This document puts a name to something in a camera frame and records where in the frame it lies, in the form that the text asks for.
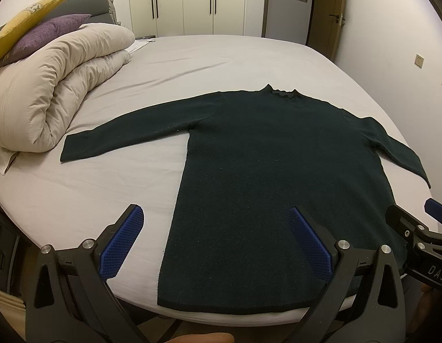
sweater sleeve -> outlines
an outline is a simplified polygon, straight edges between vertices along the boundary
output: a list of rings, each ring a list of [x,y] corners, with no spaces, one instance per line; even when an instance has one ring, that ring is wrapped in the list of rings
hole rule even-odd
[[[95,129],[68,135],[60,161],[99,156],[179,130],[189,130],[215,113],[221,97],[220,93],[211,93],[153,105],[121,115]]]
[[[374,118],[358,118],[346,110],[343,110],[343,112],[345,119],[359,134],[368,140],[373,149],[382,151],[400,167],[419,175],[426,181],[429,188],[431,187],[423,165],[414,151],[390,137],[383,126]]]

purple pillow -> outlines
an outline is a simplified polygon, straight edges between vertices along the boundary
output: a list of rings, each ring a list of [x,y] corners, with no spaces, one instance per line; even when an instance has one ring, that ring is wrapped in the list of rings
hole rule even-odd
[[[40,23],[21,37],[0,59],[0,67],[27,58],[59,36],[76,31],[90,16],[90,14],[62,15]]]

gray headboard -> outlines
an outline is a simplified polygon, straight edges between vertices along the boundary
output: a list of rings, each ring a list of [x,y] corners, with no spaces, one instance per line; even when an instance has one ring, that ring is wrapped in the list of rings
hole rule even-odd
[[[67,0],[50,11],[42,22],[67,14],[91,14],[86,23],[118,24],[111,0]]]

pillow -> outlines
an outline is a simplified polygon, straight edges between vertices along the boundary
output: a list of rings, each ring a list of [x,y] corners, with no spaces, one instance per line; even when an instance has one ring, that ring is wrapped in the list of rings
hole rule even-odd
[[[76,31],[90,16],[90,14],[63,15],[40,23],[21,37],[0,59],[0,67],[24,59],[59,36]]]
[[[52,9],[65,0],[40,0],[16,14],[0,31],[0,58]]]

metal screw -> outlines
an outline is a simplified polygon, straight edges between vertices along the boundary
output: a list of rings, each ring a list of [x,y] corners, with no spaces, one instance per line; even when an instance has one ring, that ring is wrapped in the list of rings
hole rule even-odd
[[[42,246],[41,251],[43,254],[48,254],[51,251],[51,245]]]
[[[85,249],[90,249],[90,248],[92,248],[94,246],[94,240],[92,240],[92,239],[87,239],[87,240],[84,240],[83,241],[83,247],[85,248]]]
[[[385,254],[389,254],[391,252],[391,248],[388,245],[382,245],[381,249]]]
[[[348,249],[350,247],[350,243],[347,240],[340,240],[338,244],[341,249]]]

